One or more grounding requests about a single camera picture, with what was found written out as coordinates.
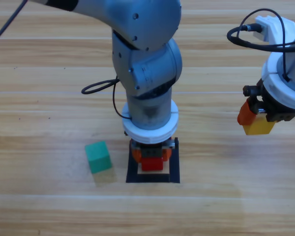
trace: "black cable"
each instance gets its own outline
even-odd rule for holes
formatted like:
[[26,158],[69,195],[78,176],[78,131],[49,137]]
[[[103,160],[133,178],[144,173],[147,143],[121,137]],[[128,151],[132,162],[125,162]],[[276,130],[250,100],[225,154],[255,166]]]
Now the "black cable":
[[23,9],[25,4],[28,2],[28,0],[23,0],[20,6],[15,10],[15,12],[12,14],[12,16],[8,19],[8,21],[4,24],[4,26],[0,29],[0,36],[6,31],[6,29],[9,27],[9,25],[13,22],[15,17],[20,13],[20,11]]
[[[250,25],[243,25],[244,22],[253,14],[255,14],[256,12],[259,11],[269,11],[272,12],[273,14],[275,14],[278,19],[280,20],[280,23],[282,25],[282,33],[283,33],[283,43],[282,44],[273,44],[273,45],[260,45],[260,44],[253,44],[250,43],[248,41],[242,40],[241,38],[239,38],[239,33],[240,31],[257,31],[260,32],[260,27],[262,27],[261,25],[259,25],[258,27],[255,27],[255,29],[250,29],[248,28],[248,26],[250,27]],[[253,11],[252,13],[250,13],[248,16],[246,16],[244,18],[244,20],[241,22],[239,27],[236,27],[234,29],[231,29],[228,33],[227,33],[227,39],[238,45],[241,47],[246,47],[246,48],[251,48],[251,49],[256,49],[256,50],[261,50],[261,51],[266,51],[266,52],[278,52],[278,53],[283,53],[283,77],[286,81],[289,81],[290,79],[288,78],[288,74],[286,72],[286,53],[295,53],[295,46],[294,47],[287,47],[288,45],[294,45],[295,42],[291,42],[291,43],[285,43],[285,27],[284,27],[284,22],[281,18],[281,16],[275,12],[274,10],[268,9],[268,8],[262,8],[262,9],[258,9],[256,11]]]
[[279,19],[280,23],[281,23],[281,26],[282,26],[282,34],[283,34],[283,78],[284,79],[288,79],[287,77],[287,74],[286,74],[286,52],[285,52],[285,26],[284,26],[284,22],[282,20],[282,17],[274,10],[272,9],[269,9],[269,8],[261,8],[261,9],[258,9],[258,10],[255,10],[253,12],[251,12],[250,14],[248,14],[243,20],[242,22],[240,23],[240,26],[239,26],[239,29],[237,31],[237,35],[236,37],[239,38],[239,33],[240,33],[240,29],[241,27],[243,26],[243,24],[246,22],[246,20],[252,16],[253,14],[259,12],[259,11],[268,11],[268,12],[271,12],[273,13],[274,15],[277,16],[277,18]]
[[[124,119],[132,119],[130,117],[125,117],[123,116],[122,114],[120,114],[117,110],[117,107],[116,107],[116,103],[115,103],[115,91],[116,91],[116,84],[120,82],[120,79],[118,79],[118,76],[116,76],[116,78],[114,80],[104,80],[104,81],[101,81],[101,82],[98,82],[98,83],[95,83],[95,84],[92,84],[92,85],[89,85],[89,86],[86,86],[84,89],[82,89],[81,93],[82,94],[92,94],[92,93],[96,93],[96,92],[100,92],[106,88],[109,88],[111,86],[114,86],[114,89],[113,89],[113,105],[114,105],[114,109],[116,111],[116,113],[121,117],[121,118],[124,118]],[[95,87],[95,86],[99,86],[99,85],[102,85],[102,84],[107,84],[107,85],[104,85],[100,88],[96,88],[96,89],[93,89],[91,91],[87,91],[88,89],[92,88],[92,87]]]
[[116,90],[116,85],[117,85],[117,83],[115,83],[114,84],[114,88],[113,88],[113,105],[114,105],[114,109],[115,109],[115,111],[116,111],[116,113],[121,117],[121,118],[124,118],[124,119],[132,119],[132,118],[130,118],[130,117],[124,117],[122,114],[120,114],[119,112],[118,112],[118,110],[117,110],[117,107],[116,107],[116,104],[115,104],[115,90]]

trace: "orange gripper part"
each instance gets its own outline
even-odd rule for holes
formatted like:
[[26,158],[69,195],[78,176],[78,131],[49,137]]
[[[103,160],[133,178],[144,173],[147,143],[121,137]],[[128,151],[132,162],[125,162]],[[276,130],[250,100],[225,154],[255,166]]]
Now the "orange gripper part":
[[[141,163],[142,154],[141,154],[140,150],[132,150],[132,156],[136,160],[137,163]],[[164,149],[163,150],[163,161],[168,161],[171,156],[172,156],[171,149]]]
[[164,149],[163,150],[163,161],[168,161],[171,156],[172,156],[171,149]]
[[132,150],[132,156],[137,163],[141,163],[141,159],[142,159],[141,150]]
[[254,122],[256,116],[257,115],[250,110],[249,104],[246,101],[240,109],[237,121],[240,125],[251,125]]

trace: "green cube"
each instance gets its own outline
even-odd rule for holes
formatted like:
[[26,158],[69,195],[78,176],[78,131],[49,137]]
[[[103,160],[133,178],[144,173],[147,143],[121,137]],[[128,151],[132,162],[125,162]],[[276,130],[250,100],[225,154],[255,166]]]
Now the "green cube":
[[90,171],[95,174],[112,167],[109,152],[105,142],[98,142],[85,146]]

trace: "black square frame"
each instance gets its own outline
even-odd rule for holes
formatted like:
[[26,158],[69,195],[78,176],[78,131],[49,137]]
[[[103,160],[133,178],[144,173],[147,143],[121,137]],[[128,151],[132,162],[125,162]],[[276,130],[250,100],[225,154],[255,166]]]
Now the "black square frame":
[[169,159],[169,174],[138,174],[138,163],[132,157],[129,145],[129,160],[126,183],[180,183],[179,142],[175,138],[175,149]]

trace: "wooden table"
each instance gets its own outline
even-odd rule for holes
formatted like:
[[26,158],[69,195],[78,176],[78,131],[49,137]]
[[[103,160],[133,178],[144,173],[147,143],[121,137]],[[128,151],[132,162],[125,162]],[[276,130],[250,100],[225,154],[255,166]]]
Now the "wooden table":
[[[0,0],[0,27],[19,3]],[[80,93],[115,77],[108,26],[29,3],[2,36],[0,236],[295,236],[295,119],[245,136],[242,87],[259,80],[269,53],[226,39],[257,8],[295,21],[295,0],[182,5],[181,184],[126,184],[129,138],[112,90]],[[101,140],[114,167],[92,176],[84,146]]]

